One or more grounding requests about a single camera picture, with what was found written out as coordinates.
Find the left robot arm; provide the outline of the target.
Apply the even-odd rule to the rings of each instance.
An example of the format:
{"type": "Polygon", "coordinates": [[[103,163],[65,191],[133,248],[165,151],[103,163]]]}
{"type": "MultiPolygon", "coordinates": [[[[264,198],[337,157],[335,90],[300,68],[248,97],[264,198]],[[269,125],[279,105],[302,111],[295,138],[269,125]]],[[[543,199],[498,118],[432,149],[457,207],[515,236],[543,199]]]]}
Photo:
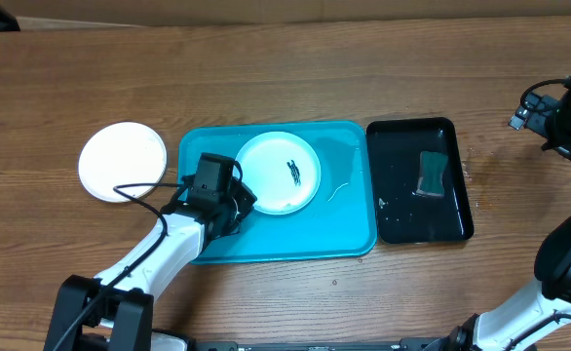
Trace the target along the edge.
{"type": "Polygon", "coordinates": [[[191,341],[153,328],[156,300],[177,273],[214,240],[236,234],[256,201],[238,178],[174,185],[147,236],[92,278],[61,285],[44,344],[47,350],[188,350],[191,341]]]}

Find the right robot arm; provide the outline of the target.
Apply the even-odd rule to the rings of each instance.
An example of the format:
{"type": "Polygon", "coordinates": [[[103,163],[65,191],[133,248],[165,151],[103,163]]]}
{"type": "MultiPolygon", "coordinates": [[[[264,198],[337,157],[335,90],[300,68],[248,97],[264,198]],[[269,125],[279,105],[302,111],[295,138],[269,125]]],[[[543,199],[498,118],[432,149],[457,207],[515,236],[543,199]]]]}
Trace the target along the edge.
{"type": "MultiPolygon", "coordinates": [[[[543,137],[542,150],[571,161],[571,75],[561,78],[560,98],[527,88],[509,124],[543,137]]],[[[534,277],[497,308],[474,314],[430,350],[533,350],[539,340],[571,323],[571,216],[558,225],[536,255],[534,277]]]]}

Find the light blue round plate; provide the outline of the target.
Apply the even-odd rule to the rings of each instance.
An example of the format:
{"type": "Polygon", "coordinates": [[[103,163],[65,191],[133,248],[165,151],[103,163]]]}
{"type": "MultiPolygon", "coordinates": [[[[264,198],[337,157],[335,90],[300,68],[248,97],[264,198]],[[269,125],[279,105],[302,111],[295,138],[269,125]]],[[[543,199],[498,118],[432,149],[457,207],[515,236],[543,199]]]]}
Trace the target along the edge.
{"type": "Polygon", "coordinates": [[[321,183],[321,163],[302,137],[268,132],[250,139],[236,160],[243,183],[255,195],[254,208],[267,215],[289,215],[315,197],[321,183]]]}

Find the white round plate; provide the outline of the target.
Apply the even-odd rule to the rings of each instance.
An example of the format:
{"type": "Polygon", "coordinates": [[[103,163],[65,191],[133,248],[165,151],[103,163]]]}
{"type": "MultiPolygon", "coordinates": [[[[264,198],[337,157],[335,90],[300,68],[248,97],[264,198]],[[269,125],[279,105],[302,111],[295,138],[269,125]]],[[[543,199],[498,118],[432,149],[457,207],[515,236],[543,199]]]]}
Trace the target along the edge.
{"type": "Polygon", "coordinates": [[[167,168],[168,152],[161,137],[151,128],[136,122],[121,122],[105,127],[85,144],[78,161],[78,176],[83,187],[97,199],[121,203],[123,191],[140,198],[153,189],[167,168]]]}

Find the green sponge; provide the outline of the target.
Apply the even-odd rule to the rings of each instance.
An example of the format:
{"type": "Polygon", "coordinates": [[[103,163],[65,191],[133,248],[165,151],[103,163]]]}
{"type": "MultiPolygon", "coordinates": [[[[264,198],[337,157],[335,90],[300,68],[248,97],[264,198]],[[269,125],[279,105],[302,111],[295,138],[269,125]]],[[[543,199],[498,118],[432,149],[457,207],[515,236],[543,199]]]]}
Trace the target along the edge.
{"type": "Polygon", "coordinates": [[[415,194],[422,197],[444,196],[443,174],[448,156],[443,153],[422,151],[420,153],[419,177],[415,194]]]}

